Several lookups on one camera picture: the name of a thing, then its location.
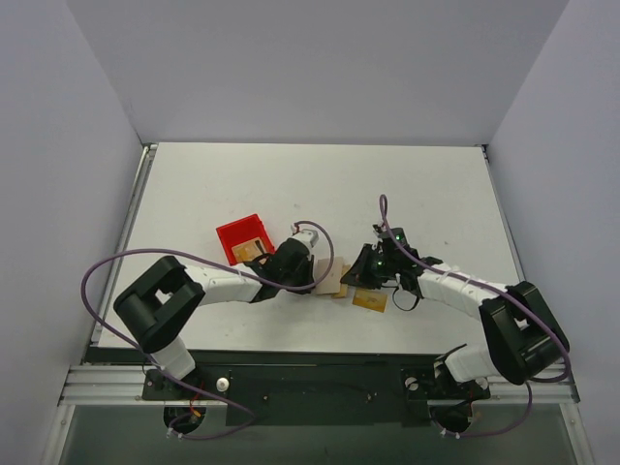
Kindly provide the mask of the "gold VIP card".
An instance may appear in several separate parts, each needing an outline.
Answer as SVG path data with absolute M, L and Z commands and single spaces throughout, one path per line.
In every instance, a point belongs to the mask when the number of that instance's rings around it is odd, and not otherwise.
M 333 294 L 331 297 L 332 298 L 344 298 L 347 296 L 347 294 L 348 294 L 348 286 L 346 284 L 341 284 L 339 291 Z
M 384 313 L 388 303 L 388 295 L 373 290 L 357 288 L 355 290 L 352 304 L 354 306 Z

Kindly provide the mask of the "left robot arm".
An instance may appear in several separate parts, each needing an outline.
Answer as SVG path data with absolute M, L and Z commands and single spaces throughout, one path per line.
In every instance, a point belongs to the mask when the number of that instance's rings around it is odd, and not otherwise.
M 200 384 L 195 360 L 180 338 L 194 311 L 206 304 L 274 298 L 279 290 L 259 282 L 259 277 L 288 287 L 311 284 L 312 251 L 317 241 L 315 231 L 302 230 L 266 259 L 239 263 L 232 273 L 212 266 L 184 265 L 173 256 L 164 256 L 116 298 L 113 309 L 139 347 L 167 373 L 167 390 L 186 399 Z

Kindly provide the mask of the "beige leather card holder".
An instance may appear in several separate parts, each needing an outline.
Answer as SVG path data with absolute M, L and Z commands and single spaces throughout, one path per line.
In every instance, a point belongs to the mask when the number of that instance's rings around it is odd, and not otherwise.
M 325 274 L 325 278 L 316 285 L 314 293 L 316 295 L 333 295 L 339 291 L 340 279 L 350 268 L 342 257 L 335 257 L 329 266 L 329 259 L 319 259 L 315 261 L 314 278 L 316 281 Z

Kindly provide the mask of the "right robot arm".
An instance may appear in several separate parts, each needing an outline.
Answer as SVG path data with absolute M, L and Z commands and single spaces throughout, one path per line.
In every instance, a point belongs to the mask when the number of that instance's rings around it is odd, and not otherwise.
M 482 326 L 483 343 L 462 345 L 438 358 L 432 382 L 439 393 L 454 396 L 468 382 L 494 376 L 514 385 L 540 383 L 542 371 L 569 358 L 570 343 L 532 283 L 479 280 L 435 257 L 420 256 L 400 228 L 376 232 L 377 243 L 362 247 L 343 284 L 379 290 L 393 282 L 416 301 L 439 302 Z

